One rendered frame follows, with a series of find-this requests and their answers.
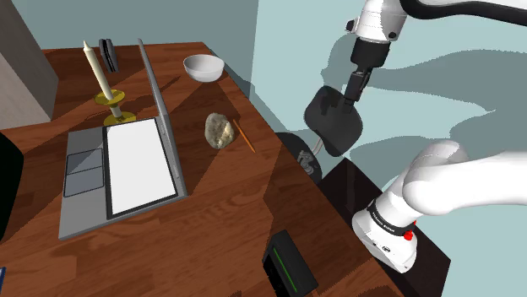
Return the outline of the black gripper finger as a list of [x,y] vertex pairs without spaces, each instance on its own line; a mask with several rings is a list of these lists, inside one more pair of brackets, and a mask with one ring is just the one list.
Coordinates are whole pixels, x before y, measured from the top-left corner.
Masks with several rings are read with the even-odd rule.
[[361,95],[370,79],[372,70],[356,70],[350,75],[350,79],[344,92],[344,104],[342,111],[346,114],[351,113],[355,103],[361,99]]

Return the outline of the dark robot stand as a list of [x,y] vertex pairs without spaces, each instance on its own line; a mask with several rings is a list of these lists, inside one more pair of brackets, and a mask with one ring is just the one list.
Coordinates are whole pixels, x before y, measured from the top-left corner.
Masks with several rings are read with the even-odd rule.
[[[382,191],[348,159],[342,159],[318,187],[341,218],[351,223],[352,216],[365,208]],[[414,228],[417,257],[412,269],[398,273],[383,262],[378,266],[394,282],[404,297],[441,297],[451,260],[423,233]]]

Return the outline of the orange pencil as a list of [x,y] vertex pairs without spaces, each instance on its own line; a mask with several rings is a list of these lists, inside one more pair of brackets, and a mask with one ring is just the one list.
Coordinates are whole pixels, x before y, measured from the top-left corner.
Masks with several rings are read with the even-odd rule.
[[241,128],[241,126],[239,125],[239,123],[236,121],[236,119],[233,119],[232,121],[233,121],[233,123],[235,124],[236,128],[238,129],[240,135],[242,136],[242,138],[244,139],[244,141],[245,141],[246,144],[248,145],[248,147],[252,150],[253,153],[256,154],[256,149],[253,147],[252,143],[251,143],[250,140],[248,139],[246,133],[243,131],[243,129]]

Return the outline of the beige grey rock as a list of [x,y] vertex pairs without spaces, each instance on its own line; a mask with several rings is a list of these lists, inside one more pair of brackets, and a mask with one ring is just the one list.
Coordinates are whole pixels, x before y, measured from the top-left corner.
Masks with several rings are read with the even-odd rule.
[[233,142],[235,132],[225,115],[211,113],[205,121],[204,136],[214,149],[223,149]]

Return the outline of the white bowl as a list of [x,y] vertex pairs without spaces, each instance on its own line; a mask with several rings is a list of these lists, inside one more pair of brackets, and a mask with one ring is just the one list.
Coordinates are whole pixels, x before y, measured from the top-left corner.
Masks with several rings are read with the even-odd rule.
[[220,78],[225,62],[216,56],[196,54],[186,57],[183,66],[190,78],[201,83],[210,83]]

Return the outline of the brown wooden desk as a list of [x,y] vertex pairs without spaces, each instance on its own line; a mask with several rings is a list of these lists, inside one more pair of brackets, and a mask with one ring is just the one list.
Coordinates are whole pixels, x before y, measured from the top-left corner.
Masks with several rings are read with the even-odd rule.
[[[99,126],[107,109],[80,48],[46,50],[59,85],[55,116],[8,129],[24,170],[5,237],[0,297],[275,297],[262,258],[286,230],[318,281],[309,297],[403,297],[228,74],[191,80],[201,42],[146,45],[171,115],[188,197],[76,236],[58,237],[68,133]],[[211,113],[232,143],[212,148]],[[233,119],[256,149],[248,147]]]

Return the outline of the black box with green stripe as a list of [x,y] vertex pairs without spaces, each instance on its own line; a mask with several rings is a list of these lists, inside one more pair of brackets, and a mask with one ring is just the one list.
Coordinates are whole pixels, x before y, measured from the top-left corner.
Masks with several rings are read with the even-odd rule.
[[271,236],[262,264],[276,297],[306,297],[318,287],[317,280],[285,229]]

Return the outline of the grey open laptop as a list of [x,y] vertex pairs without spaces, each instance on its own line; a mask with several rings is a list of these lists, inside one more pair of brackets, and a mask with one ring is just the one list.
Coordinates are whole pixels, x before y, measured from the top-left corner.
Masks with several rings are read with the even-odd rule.
[[68,134],[61,240],[187,196],[170,116],[147,52],[141,56],[158,114]]

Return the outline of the dark grey upright holder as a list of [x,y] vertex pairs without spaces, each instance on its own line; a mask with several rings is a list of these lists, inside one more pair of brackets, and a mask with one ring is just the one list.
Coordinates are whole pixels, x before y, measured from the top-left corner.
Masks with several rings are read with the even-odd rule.
[[117,54],[111,39],[99,39],[101,57],[109,73],[118,73]]

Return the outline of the cream candle in gold holder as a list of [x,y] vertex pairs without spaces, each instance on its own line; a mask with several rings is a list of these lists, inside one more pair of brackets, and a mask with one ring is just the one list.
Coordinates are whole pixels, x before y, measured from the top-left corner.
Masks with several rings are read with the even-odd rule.
[[94,101],[98,105],[104,105],[108,107],[111,111],[111,114],[104,120],[104,125],[111,126],[124,122],[135,121],[137,117],[133,113],[121,111],[119,107],[118,103],[125,99],[125,93],[121,90],[111,89],[94,50],[87,44],[85,40],[83,41],[83,45],[84,54],[90,64],[98,84],[101,87],[101,92],[94,96]]

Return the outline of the grey cabinet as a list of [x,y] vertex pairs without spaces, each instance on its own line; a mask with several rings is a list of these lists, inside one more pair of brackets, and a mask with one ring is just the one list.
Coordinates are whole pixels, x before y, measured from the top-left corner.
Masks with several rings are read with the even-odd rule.
[[0,130],[49,122],[58,77],[11,0],[0,0]]

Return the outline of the black bulky object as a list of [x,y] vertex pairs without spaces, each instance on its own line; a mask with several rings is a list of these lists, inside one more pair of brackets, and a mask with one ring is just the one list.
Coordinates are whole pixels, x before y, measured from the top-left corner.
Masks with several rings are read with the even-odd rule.
[[0,240],[13,210],[23,166],[23,153],[0,132]]

